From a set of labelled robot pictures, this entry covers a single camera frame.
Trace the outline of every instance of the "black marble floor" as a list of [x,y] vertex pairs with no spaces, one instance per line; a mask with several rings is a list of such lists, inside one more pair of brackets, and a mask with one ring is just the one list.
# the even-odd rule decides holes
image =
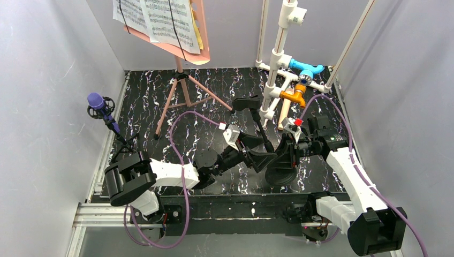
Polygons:
[[[149,156],[156,160],[179,163],[177,155],[170,146],[168,130],[178,115],[187,110],[195,110],[216,122],[236,124],[245,133],[255,134],[254,123],[249,111],[245,110],[232,115],[221,104],[214,100],[209,100],[189,108],[183,106],[169,109],[161,128],[161,137],[158,140],[153,139],[158,120],[173,82],[172,72],[170,70],[131,72],[118,124],[122,134],[127,138],[133,133],[140,134],[136,141],[139,150],[146,150]],[[236,97],[261,96],[267,75],[268,72],[259,71],[256,68],[191,70],[191,76],[208,87],[230,106],[231,100]],[[314,80],[318,83],[323,83],[324,81],[326,82],[328,77],[329,71],[325,70],[320,75],[316,75]],[[283,81],[282,77],[278,77],[276,85],[280,86]],[[192,102],[207,96],[203,90],[196,88],[191,82],[188,87]],[[313,95],[318,93],[318,91],[308,87],[304,98],[308,101]],[[327,95],[338,103],[334,88]],[[177,86],[172,104],[183,102],[183,91],[180,86]],[[280,109],[281,103],[276,108],[275,119],[269,122],[267,126],[267,134],[275,147],[281,138],[281,132],[277,130],[275,125]],[[289,111],[289,117],[299,116],[300,113],[301,110],[294,105]],[[343,125],[340,126],[341,119],[339,115],[328,102],[323,100],[314,101],[309,107],[308,114],[313,116],[328,115],[331,124],[337,127],[339,132],[344,133],[345,131],[345,127]],[[192,162],[197,152],[202,149],[213,147],[220,153],[226,147],[221,130],[201,118],[196,119],[194,115],[183,117],[175,129],[174,135],[174,142],[178,150],[183,154],[185,163]],[[119,144],[115,142],[112,147],[112,153],[118,147]],[[332,192],[343,191],[343,185],[323,158],[313,156],[301,160],[298,177],[289,186],[272,187],[265,181],[264,171],[256,173],[253,169],[241,164],[225,172],[222,176],[218,176],[216,183],[203,190],[190,190],[190,194],[297,193],[325,190]],[[157,188],[156,192],[164,195],[175,195],[181,194],[181,188],[163,187]]]

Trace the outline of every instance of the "sheet music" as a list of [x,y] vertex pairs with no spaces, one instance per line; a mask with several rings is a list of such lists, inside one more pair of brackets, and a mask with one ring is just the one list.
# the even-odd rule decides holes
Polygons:
[[[142,5],[140,0],[122,0],[122,11],[126,20],[126,24],[149,36],[148,27],[143,17]],[[122,13],[120,12],[119,0],[113,0],[113,18],[125,24]]]
[[150,37],[155,38],[160,43],[173,44],[177,47],[179,47],[179,40],[184,50],[192,54],[200,54],[189,0],[170,1],[178,39],[173,30],[168,0],[140,0],[140,3]]
[[[119,8],[120,0],[113,0],[113,18],[125,24]],[[168,43],[192,53],[200,54],[194,30],[189,0],[171,0],[173,22],[168,0],[121,0],[126,25],[150,37],[151,43]]]

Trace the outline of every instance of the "white wall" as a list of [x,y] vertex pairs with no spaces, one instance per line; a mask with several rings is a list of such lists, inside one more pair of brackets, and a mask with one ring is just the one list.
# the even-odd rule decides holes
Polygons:
[[[112,19],[112,0],[87,0],[105,37],[125,70],[174,69],[171,54],[129,35]],[[303,25],[293,25],[286,54],[301,62],[335,65],[367,0],[304,0],[308,10]],[[282,1],[270,0],[263,60],[268,63],[276,41]],[[254,67],[259,43],[262,0],[209,0],[204,2],[211,61],[199,67]]]
[[[454,256],[454,2],[375,1],[339,67],[366,171],[430,256]],[[422,256],[409,229],[405,256]]]
[[107,129],[86,113],[124,72],[85,1],[0,8],[2,256],[64,256]]

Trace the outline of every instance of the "purple microphone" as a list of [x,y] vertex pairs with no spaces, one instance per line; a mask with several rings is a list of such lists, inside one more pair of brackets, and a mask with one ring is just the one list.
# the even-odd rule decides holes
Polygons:
[[112,127],[116,134],[120,133],[120,128],[111,115],[115,109],[114,101],[111,98],[102,97],[98,93],[89,94],[87,100],[90,117],[103,119],[107,127]]
[[112,130],[117,136],[117,140],[123,144],[121,149],[113,156],[111,160],[112,163],[116,161],[116,158],[120,153],[134,153],[134,150],[132,149],[132,146],[134,145],[133,139],[138,137],[138,134],[133,135],[133,137],[128,140],[120,134],[120,128],[112,117],[112,112],[115,110],[115,102],[109,97],[100,96],[98,93],[89,94],[87,100],[88,115],[95,119],[103,119],[107,128]]

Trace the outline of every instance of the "music stand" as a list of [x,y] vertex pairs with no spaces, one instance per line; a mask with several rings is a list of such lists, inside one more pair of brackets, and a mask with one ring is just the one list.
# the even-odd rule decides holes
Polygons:
[[[198,24],[200,26],[198,28],[199,28],[200,36],[202,37],[202,42],[203,42],[204,48],[202,50],[200,50],[200,54],[192,54],[190,52],[187,52],[186,50],[183,50],[183,52],[184,52],[184,57],[186,58],[186,60],[188,62],[191,62],[191,63],[196,64],[196,65],[201,65],[201,64],[204,64],[204,63],[207,63],[207,62],[210,61],[210,54],[209,54],[209,47],[208,47],[208,36],[207,36],[207,30],[206,30],[206,26],[205,26],[205,13],[203,11],[203,0],[191,0],[191,4],[196,6],[196,10],[194,10],[193,14],[194,14],[194,19],[196,21],[198,21]],[[131,27],[124,26],[124,30],[125,31],[129,31],[134,36],[137,36],[137,37],[139,37],[139,38],[141,38],[141,39],[143,39],[143,40],[145,40],[147,42],[150,42],[149,36],[139,32],[139,31],[136,31],[135,29],[133,29]],[[170,88],[169,96],[167,97],[167,101],[166,101],[164,109],[162,111],[161,118],[160,118],[158,126],[156,128],[156,132],[155,132],[155,135],[154,135],[155,139],[159,138],[159,136],[160,136],[161,126],[162,126],[162,124],[164,122],[165,114],[167,113],[167,110],[169,108],[179,107],[179,106],[183,106],[183,105],[191,107],[191,106],[194,106],[196,104],[202,103],[202,102],[204,102],[206,100],[215,99],[220,104],[225,106],[229,111],[234,113],[234,110],[228,104],[226,104],[219,97],[217,97],[213,92],[211,92],[208,88],[206,88],[204,85],[202,85],[196,79],[194,79],[192,76],[190,76],[188,71],[184,71],[183,70],[183,66],[181,64],[181,58],[183,58],[183,54],[182,54],[182,49],[181,48],[179,48],[177,46],[174,46],[174,45],[171,45],[171,44],[166,44],[166,43],[152,43],[152,44],[154,44],[155,46],[157,46],[157,47],[159,47],[159,48],[161,48],[163,50],[166,50],[167,52],[173,54],[174,57],[175,57],[175,62],[177,64],[177,71],[175,73],[175,80],[173,82],[172,87]],[[201,88],[203,91],[205,91],[209,95],[209,97],[207,97],[207,98],[205,98],[203,100],[200,100],[200,101],[192,103],[191,99],[189,98],[189,92],[187,90],[186,79],[189,79],[194,84],[196,84],[199,88]],[[181,88],[183,89],[183,95],[185,97],[185,103],[179,103],[179,104],[170,105],[170,101],[171,101],[171,99],[173,97],[173,94],[175,92],[175,89],[177,87],[178,82],[180,82]]]

